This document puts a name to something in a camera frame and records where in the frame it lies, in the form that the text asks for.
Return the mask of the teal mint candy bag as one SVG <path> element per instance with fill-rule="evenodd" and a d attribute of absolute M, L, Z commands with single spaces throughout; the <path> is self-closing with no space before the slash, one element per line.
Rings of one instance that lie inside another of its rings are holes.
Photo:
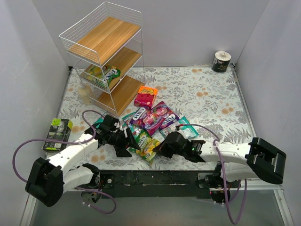
<path fill-rule="evenodd" d="M 190 124 L 190 122 L 188 121 L 188 119 L 185 116 L 183 116 L 182 118 L 173 122 L 169 126 L 161 129 L 159 132 L 161 133 L 161 135 L 164 138 L 166 138 L 166 136 L 169 133 L 176 131 L 176 126 L 178 126 L 180 124 Z M 196 138 L 199 136 L 198 132 L 193 128 L 193 126 L 182 126 L 182 127 L 180 127 L 180 130 L 183 131 L 184 135 L 188 139 Z"/>
<path fill-rule="evenodd" d="M 103 122 L 104 118 L 101 116 L 99 117 L 94 123 L 93 123 L 93 126 L 95 128 L 99 128 L 99 125 Z"/>

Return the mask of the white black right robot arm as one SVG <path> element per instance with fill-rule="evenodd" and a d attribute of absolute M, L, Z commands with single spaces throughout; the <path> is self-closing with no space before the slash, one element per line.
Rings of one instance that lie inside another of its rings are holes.
<path fill-rule="evenodd" d="M 171 132 L 153 149 L 161 156 L 183 156 L 191 162 L 220 162 L 224 168 L 215 168 L 215 176 L 231 183 L 237 180 L 259 178 L 267 183 L 283 183 L 286 154 L 262 138 L 239 145 L 212 144 L 204 140 L 188 140 L 179 131 Z"/>

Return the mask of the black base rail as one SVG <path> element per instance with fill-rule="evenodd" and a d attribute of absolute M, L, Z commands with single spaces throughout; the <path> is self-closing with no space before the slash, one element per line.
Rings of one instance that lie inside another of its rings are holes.
<path fill-rule="evenodd" d="M 86 189 L 100 189 L 114 198 L 210 198 L 210 189 L 223 186 L 221 173 L 212 170 L 100 170 L 100 182 Z"/>

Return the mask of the black green product box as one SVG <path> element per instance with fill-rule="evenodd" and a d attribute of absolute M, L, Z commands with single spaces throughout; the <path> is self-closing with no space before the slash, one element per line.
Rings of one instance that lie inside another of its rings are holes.
<path fill-rule="evenodd" d="M 68 142 L 73 123 L 69 119 L 54 118 L 48 131 L 47 139 L 55 140 L 55 142 L 45 141 L 43 150 L 46 152 L 57 153 L 67 147 L 67 144 L 58 143 L 58 141 Z"/>

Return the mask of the green yellow Fox's candy bag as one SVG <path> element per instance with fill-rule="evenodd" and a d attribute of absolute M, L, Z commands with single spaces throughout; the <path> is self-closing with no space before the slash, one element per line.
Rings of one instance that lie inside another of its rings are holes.
<path fill-rule="evenodd" d="M 140 150 L 130 147 L 129 151 L 132 153 L 136 153 L 143 160 L 147 161 L 149 164 L 152 164 L 157 154 L 155 151 L 153 151 L 153 149 L 160 145 L 160 141 L 158 141 L 155 138 L 152 138 L 143 129 L 134 130 L 133 136 L 135 138 L 136 143 L 139 145 Z"/>
<path fill-rule="evenodd" d="M 120 74 L 121 71 L 117 67 L 105 64 L 103 67 L 90 65 L 80 75 L 83 79 L 88 80 L 93 85 L 101 89 L 107 89 L 112 79 L 118 78 Z"/>

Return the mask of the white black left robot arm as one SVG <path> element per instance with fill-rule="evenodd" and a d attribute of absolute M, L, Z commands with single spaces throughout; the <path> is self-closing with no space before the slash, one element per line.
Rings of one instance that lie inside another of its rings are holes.
<path fill-rule="evenodd" d="M 117 157 L 131 157 L 129 147 L 140 149 L 130 128 L 122 127 L 119 119 L 106 115 L 102 122 L 85 130 L 75 144 L 47 159 L 38 158 L 33 163 L 26 192 L 51 207 L 63 193 L 76 187 L 99 189 L 100 170 L 89 163 L 75 165 L 103 145 L 113 146 Z"/>

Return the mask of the red orange candy box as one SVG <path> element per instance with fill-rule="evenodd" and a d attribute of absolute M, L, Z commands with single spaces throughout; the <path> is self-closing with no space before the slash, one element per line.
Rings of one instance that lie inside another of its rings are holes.
<path fill-rule="evenodd" d="M 157 94 L 158 90 L 156 88 L 141 86 L 134 100 L 134 106 L 144 107 L 150 110 L 153 106 Z"/>

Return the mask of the floral patterned table mat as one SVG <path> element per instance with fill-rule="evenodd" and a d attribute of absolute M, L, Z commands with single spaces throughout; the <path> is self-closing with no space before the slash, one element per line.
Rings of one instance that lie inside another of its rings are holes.
<path fill-rule="evenodd" d="M 178 116 L 186 117 L 202 140 L 212 142 L 218 136 L 222 143 L 242 144 L 255 136 L 231 69 L 215 73 L 209 67 L 135 67 L 128 76 L 156 88 L 156 103 L 164 101 Z M 215 167 L 214 162 L 192 163 L 178 155 L 171 159 L 157 156 L 151 164 L 135 153 L 130 158 L 118 158 L 110 145 L 100 147 L 79 163 L 90 163 L 101 170 L 212 170 Z"/>

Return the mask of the cream liquid bottle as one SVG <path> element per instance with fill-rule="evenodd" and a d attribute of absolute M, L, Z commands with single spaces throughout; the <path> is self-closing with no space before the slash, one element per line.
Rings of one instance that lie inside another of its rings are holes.
<path fill-rule="evenodd" d="M 82 102 L 86 105 L 91 105 L 90 95 L 92 94 L 92 89 L 89 84 L 80 82 L 78 86 L 78 94 Z"/>

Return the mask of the purple Fox's berries candy bag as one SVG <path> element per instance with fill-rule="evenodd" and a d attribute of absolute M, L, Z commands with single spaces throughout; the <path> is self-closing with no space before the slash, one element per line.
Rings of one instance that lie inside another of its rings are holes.
<path fill-rule="evenodd" d="M 151 110 L 140 107 L 130 120 L 130 124 L 140 127 L 152 136 L 163 124 L 168 110 L 164 101 L 159 102 Z"/>
<path fill-rule="evenodd" d="M 159 130 L 168 127 L 169 125 L 177 122 L 180 119 L 179 116 L 166 105 L 156 107 L 154 113 L 157 116 L 161 117 L 161 119 L 163 120 L 159 127 Z"/>

